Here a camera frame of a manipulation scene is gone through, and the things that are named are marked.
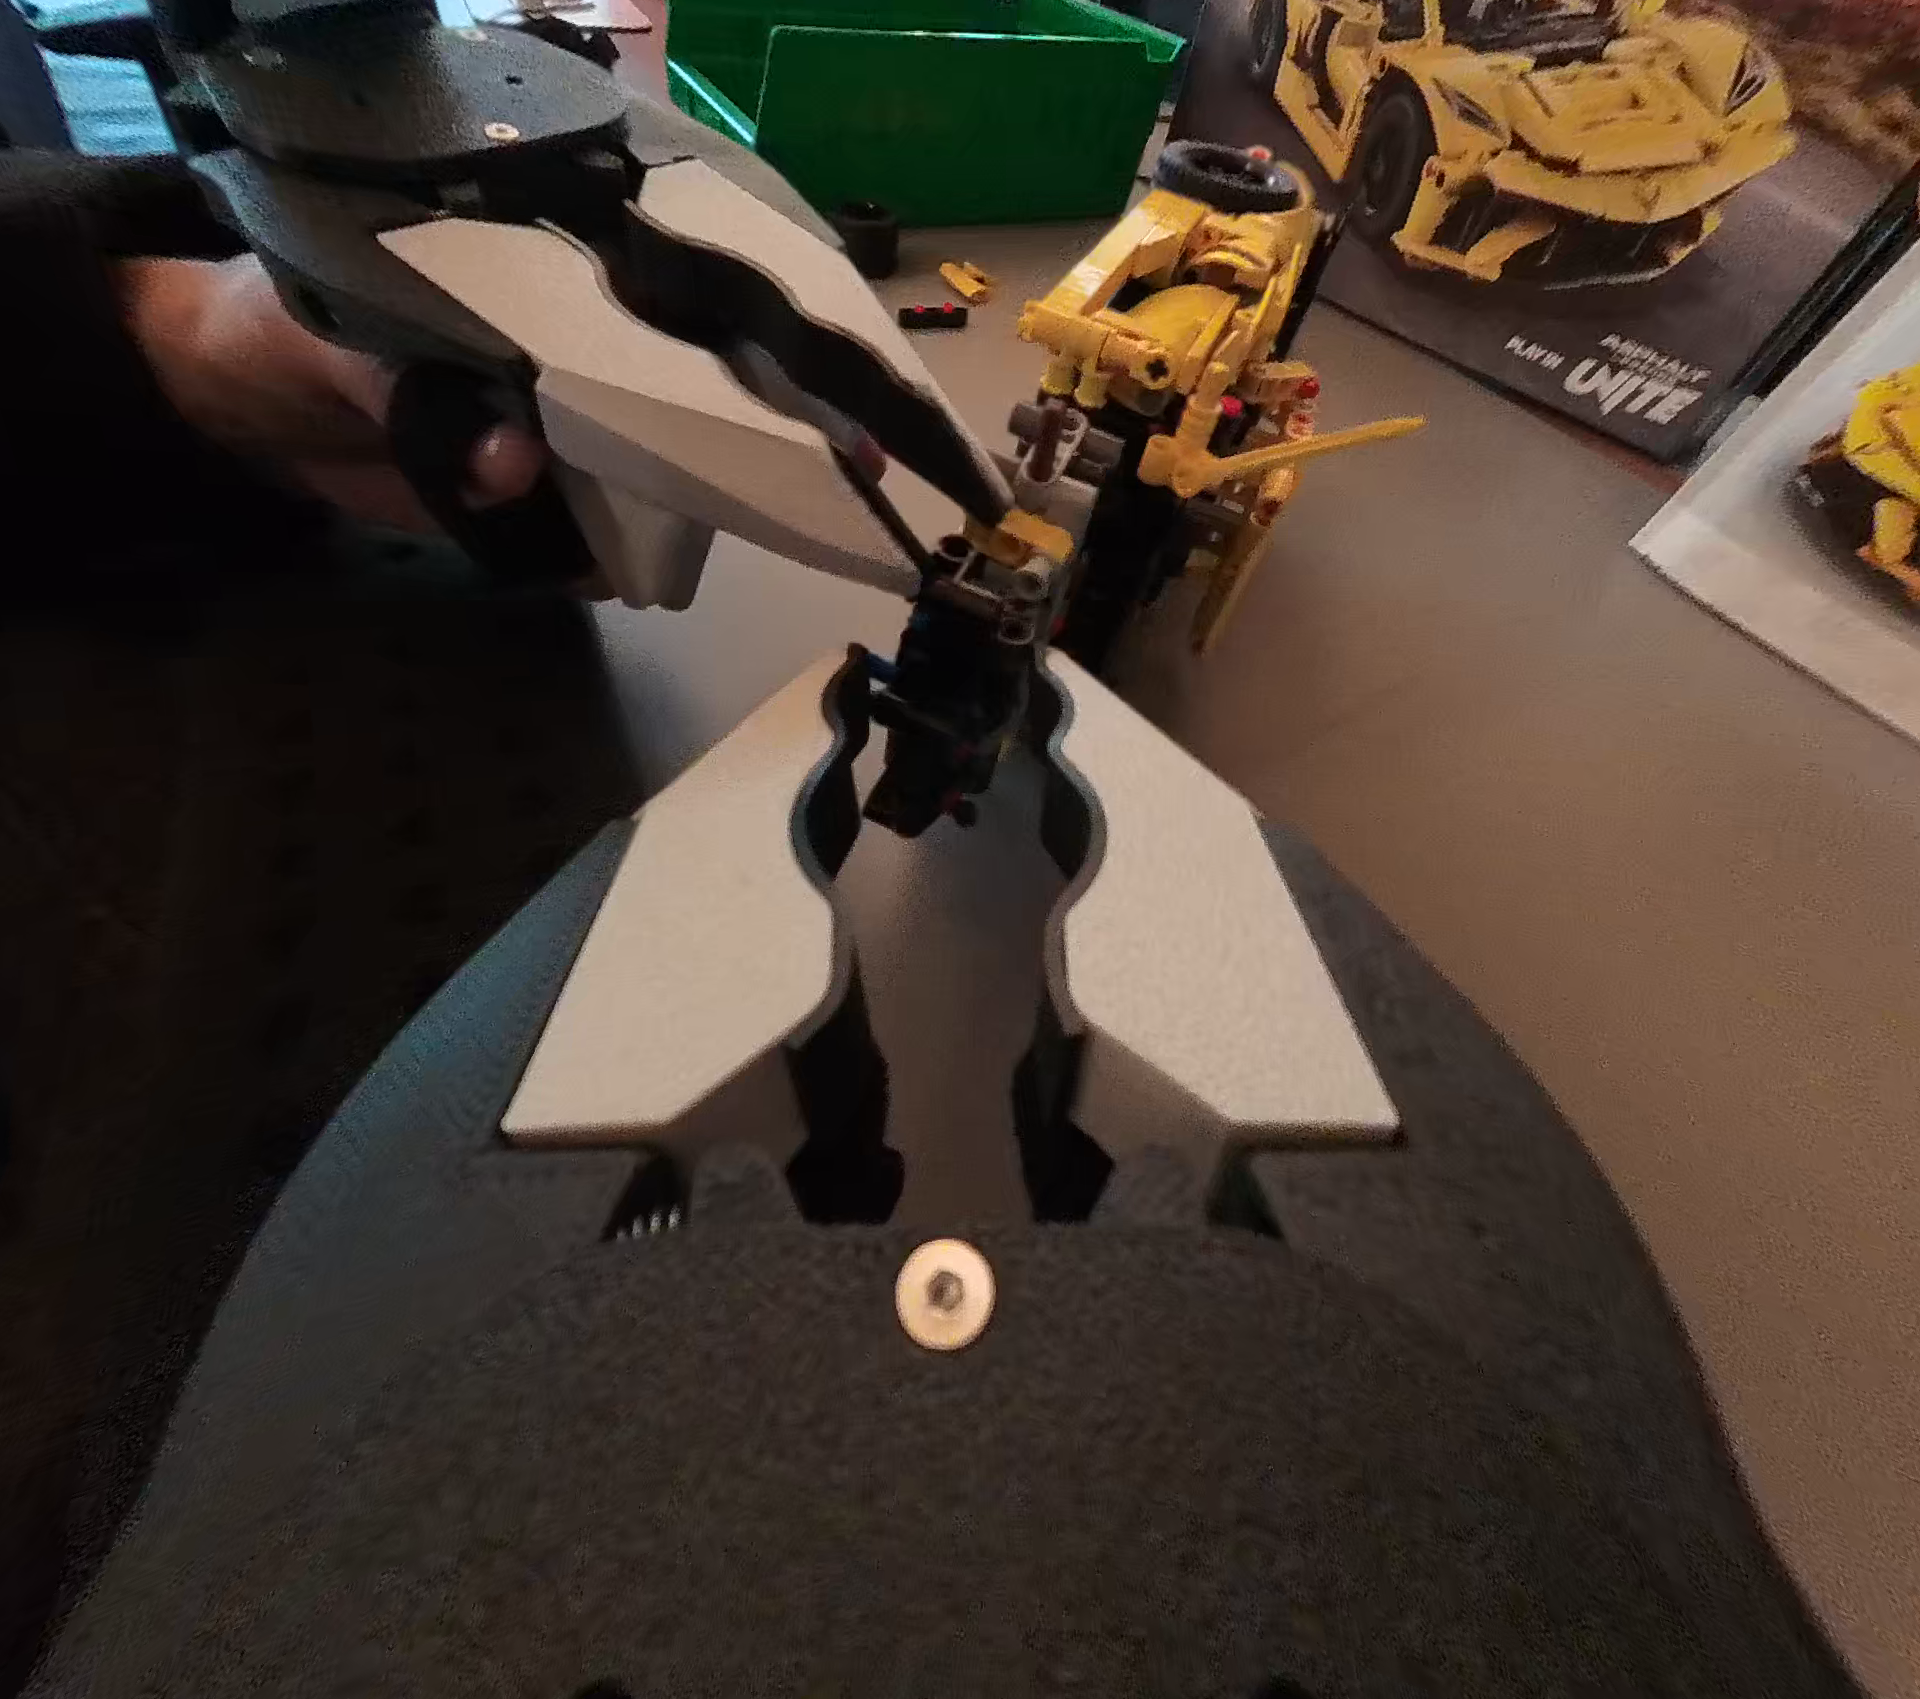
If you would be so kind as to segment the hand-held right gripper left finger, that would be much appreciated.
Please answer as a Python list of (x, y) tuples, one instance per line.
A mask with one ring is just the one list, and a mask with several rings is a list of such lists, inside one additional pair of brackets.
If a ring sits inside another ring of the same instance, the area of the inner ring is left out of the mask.
[(750, 1147), (812, 1223), (883, 1223), (903, 1160), (839, 873), (861, 829), (865, 651), (826, 657), (635, 817), (502, 1118), (685, 1178)]

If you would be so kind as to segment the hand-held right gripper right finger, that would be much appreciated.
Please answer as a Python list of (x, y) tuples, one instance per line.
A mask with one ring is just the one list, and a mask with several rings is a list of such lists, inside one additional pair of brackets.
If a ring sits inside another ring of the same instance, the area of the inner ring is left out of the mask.
[(1069, 657), (1037, 673), (1032, 735), (1063, 883), (1020, 1064), (1037, 1217), (1085, 1219), (1148, 1151), (1213, 1204), (1266, 1153), (1399, 1143), (1402, 1112), (1261, 813)]

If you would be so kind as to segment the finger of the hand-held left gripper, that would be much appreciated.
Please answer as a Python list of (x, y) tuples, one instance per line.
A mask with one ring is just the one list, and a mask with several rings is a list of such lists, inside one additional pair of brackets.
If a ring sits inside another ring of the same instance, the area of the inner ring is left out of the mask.
[(624, 126), (630, 309), (726, 367), (756, 367), (753, 388), (792, 399), (846, 457), (880, 453), (1001, 523), (1015, 508), (1004, 473), (832, 225), (756, 154), (661, 101), (630, 104)]
[(434, 219), (381, 245), (513, 341), (563, 498), (624, 602), (690, 602), (716, 534), (897, 597), (919, 582), (885, 457), (761, 345), (713, 355), (635, 318), (562, 232)]

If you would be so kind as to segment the black grey brick assembly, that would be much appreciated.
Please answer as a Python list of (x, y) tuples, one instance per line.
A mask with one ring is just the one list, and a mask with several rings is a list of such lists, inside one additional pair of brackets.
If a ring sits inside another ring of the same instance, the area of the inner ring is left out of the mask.
[(903, 839), (977, 820), (1026, 724), (1075, 552), (1065, 527), (1029, 511), (970, 520), (925, 552), (897, 654), (867, 665), (885, 729), (870, 820)]

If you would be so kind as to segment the yellow toy brick car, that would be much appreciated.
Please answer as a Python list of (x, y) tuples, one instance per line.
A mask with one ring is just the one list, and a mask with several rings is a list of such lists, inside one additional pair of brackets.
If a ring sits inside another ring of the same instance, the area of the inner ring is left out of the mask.
[(1023, 304), (1018, 335), (1048, 360), (1012, 414), (1012, 482), (1023, 511), (1075, 538), (1055, 644), (1094, 673), (1175, 582), (1199, 582), (1188, 647), (1206, 657), (1223, 640), (1315, 461), (1192, 498), (1167, 477), (1179, 453), (1328, 435), (1321, 378), (1294, 341), (1340, 227), (1296, 167), (1183, 139)]

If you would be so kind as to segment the person's left forearm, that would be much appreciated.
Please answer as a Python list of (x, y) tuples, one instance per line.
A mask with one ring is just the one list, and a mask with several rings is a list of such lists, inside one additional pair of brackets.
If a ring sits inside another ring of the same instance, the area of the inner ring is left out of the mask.
[(119, 265), (236, 255), (175, 154), (2, 159), (5, 602), (193, 582), (257, 490), (175, 412)]

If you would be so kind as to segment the green plastic bin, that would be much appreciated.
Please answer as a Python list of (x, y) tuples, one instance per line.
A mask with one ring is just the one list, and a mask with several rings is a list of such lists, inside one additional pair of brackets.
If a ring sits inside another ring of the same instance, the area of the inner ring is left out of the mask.
[(910, 227), (1115, 219), (1185, 55), (1089, 0), (668, 0), (674, 104)]

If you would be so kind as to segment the black dimpled mat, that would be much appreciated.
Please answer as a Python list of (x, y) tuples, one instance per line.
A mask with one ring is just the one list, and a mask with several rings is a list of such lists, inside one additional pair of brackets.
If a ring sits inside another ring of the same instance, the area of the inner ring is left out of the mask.
[(419, 545), (5, 612), (5, 1283), (216, 1232), (637, 795), (592, 607)]

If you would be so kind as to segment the long yellow Lego axle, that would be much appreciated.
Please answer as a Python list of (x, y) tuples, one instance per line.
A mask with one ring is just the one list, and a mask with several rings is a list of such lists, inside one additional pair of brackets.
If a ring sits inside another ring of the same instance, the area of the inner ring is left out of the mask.
[(1261, 483), (1272, 473), (1291, 471), (1310, 461), (1347, 453), (1357, 447), (1406, 438), (1421, 433), (1425, 427), (1425, 416), (1391, 416), (1328, 435), (1315, 433), (1304, 438), (1280, 438), (1226, 457), (1206, 452), (1179, 453), (1167, 477), (1167, 485), (1177, 495), (1192, 498), (1213, 493), (1226, 485), (1248, 482)]

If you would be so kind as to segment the white car instruction booklet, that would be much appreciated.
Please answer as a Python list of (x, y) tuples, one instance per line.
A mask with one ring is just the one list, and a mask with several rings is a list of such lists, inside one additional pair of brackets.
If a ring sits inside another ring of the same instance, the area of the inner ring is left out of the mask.
[(1650, 572), (1880, 725), (1919, 739), (1916, 603), (1860, 557), (1874, 498), (1816, 501), (1809, 461), (1877, 379), (1916, 367), (1916, 246), (1716, 438), (1632, 540)]

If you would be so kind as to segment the dark car set box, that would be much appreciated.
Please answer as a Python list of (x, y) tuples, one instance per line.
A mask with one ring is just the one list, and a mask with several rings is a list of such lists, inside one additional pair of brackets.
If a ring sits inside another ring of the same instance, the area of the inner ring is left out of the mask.
[(1916, 0), (1207, 0), (1172, 132), (1343, 224), (1317, 293), (1692, 453), (1916, 207)]

